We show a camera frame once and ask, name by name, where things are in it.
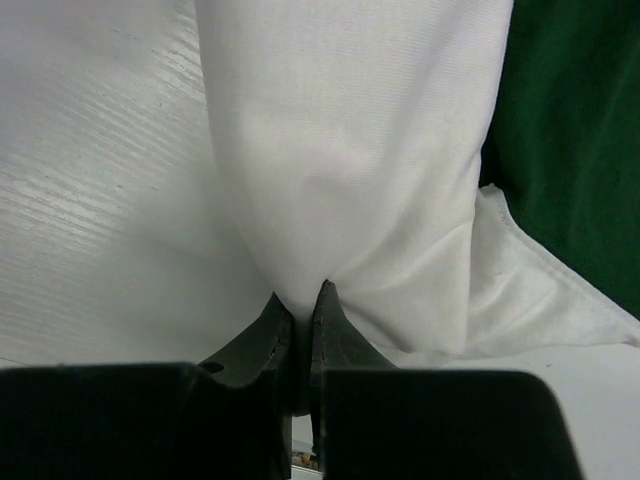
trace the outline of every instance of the white cloth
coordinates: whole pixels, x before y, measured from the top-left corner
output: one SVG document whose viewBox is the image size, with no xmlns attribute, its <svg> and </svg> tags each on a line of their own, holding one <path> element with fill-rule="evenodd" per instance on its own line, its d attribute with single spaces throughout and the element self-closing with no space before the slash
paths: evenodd
<svg viewBox="0 0 640 480">
<path fill-rule="evenodd" d="M 511 6 L 196 2 L 228 206 L 298 318 L 328 278 L 377 346 L 463 353 L 479 151 Z"/>
<path fill-rule="evenodd" d="M 467 342 L 459 358 L 617 343 L 640 347 L 640 322 L 522 231 L 501 190 L 480 190 L 471 242 Z M 403 367 L 453 359 L 437 352 L 381 352 Z"/>
</svg>

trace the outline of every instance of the screw hole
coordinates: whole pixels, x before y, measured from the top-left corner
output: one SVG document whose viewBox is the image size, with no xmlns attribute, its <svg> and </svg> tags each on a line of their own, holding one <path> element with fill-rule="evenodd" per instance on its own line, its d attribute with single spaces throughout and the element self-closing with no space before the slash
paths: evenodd
<svg viewBox="0 0 640 480">
<path fill-rule="evenodd" d="M 222 370 L 224 370 L 224 365 L 218 362 L 206 362 L 202 364 L 202 368 L 204 368 L 207 372 L 213 374 L 220 373 Z"/>
</svg>

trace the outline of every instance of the black plastic part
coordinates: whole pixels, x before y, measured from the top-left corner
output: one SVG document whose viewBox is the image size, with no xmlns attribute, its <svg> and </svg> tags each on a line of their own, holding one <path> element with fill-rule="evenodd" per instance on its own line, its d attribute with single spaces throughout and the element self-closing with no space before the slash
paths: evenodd
<svg viewBox="0 0 640 480">
<path fill-rule="evenodd" d="M 553 394 L 515 372 L 324 374 L 326 480 L 580 480 Z"/>
<path fill-rule="evenodd" d="M 291 476 L 291 415 L 298 390 L 292 329 L 292 315 L 272 295 L 254 323 L 200 364 L 229 400 L 219 418 L 233 423 L 235 413 L 253 421 L 246 430 L 234 432 L 236 448 L 245 455 L 237 478 Z"/>
<path fill-rule="evenodd" d="M 233 391 L 189 364 L 3 371 L 0 478 L 288 478 L 269 383 Z"/>
<path fill-rule="evenodd" d="M 383 357 L 351 324 L 340 305 L 336 286 L 325 282 L 313 312 L 311 372 L 309 397 L 314 452 L 323 463 L 321 425 L 323 412 L 323 380 L 326 368 L 375 368 L 393 370 Z"/>
<path fill-rule="evenodd" d="M 537 378 L 397 370 L 351 325 L 329 282 L 310 358 L 292 344 L 295 326 L 273 296 L 200 366 L 0 371 L 0 478 L 283 480 L 300 392 L 328 480 L 582 478 Z"/>
</svg>

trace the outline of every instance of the green fabric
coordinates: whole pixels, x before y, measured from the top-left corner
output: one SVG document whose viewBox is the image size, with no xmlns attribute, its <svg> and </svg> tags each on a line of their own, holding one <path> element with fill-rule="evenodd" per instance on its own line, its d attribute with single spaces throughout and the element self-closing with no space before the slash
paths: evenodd
<svg viewBox="0 0 640 480">
<path fill-rule="evenodd" d="M 640 1 L 515 0 L 481 182 L 640 318 Z"/>
</svg>

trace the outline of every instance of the white surface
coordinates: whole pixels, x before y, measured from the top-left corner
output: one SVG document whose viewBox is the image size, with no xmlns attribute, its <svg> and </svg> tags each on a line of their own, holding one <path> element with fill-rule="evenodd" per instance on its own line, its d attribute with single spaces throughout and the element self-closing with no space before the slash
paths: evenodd
<svg viewBox="0 0 640 480">
<path fill-rule="evenodd" d="M 190 0 L 0 2 L 0 357 L 200 360 L 255 318 L 209 138 Z"/>
<path fill-rule="evenodd" d="M 470 285 L 466 347 L 459 358 L 552 345 L 640 347 L 640 321 L 521 230 L 493 185 L 476 198 Z M 452 358 L 380 350 L 398 366 L 439 366 Z"/>
<path fill-rule="evenodd" d="M 21 367 L 22 364 L 14 362 L 12 360 L 7 360 L 4 358 L 0 358 L 0 368 L 11 368 L 11 367 Z"/>
<path fill-rule="evenodd" d="M 295 417 L 293 419 L 293 439 L 301 442 L 304 447 L 313 446 L 313 430 L 311 428 L 311 417 L 309 415 L 305 417 Z M 301 449 L 303 451 L 310 451 L 307 448 Z"/>
<path fill-rule="evenodd" d="M 291 478 L 293 480 L 319 480 L 322 478 L 322 474 L 303 468 L 293 467 L 291 469 Z"/>
</svg>

